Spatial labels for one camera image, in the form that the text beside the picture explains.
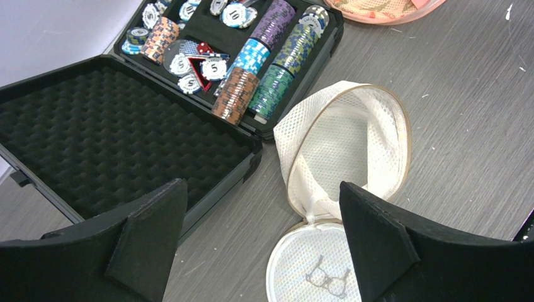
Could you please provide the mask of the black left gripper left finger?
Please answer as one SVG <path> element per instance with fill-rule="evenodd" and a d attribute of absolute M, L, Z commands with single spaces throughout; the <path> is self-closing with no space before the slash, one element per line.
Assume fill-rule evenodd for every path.
<path fill-rule="evenodd" d="M 1 243 L 2 301 L 161 301 L 187 206 L 175 179 L 38 240 Z"/>

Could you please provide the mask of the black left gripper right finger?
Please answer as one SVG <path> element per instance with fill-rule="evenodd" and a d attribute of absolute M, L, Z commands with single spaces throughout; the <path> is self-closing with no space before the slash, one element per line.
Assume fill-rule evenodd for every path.
<path fill-rule="evenodd" d="M 463 232 L 340 185 L 342 221 L 363 301 L 532 301 L 533 239 Z"/>

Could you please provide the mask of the floral mesh laundry bag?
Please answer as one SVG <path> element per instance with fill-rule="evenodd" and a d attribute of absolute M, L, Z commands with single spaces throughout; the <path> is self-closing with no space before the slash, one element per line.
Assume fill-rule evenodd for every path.
<path fill-rule="evenodd" d="M 418 20 L 445 0 L 325 0 L 351 21 L 371 25 L 400 25 Z"/>

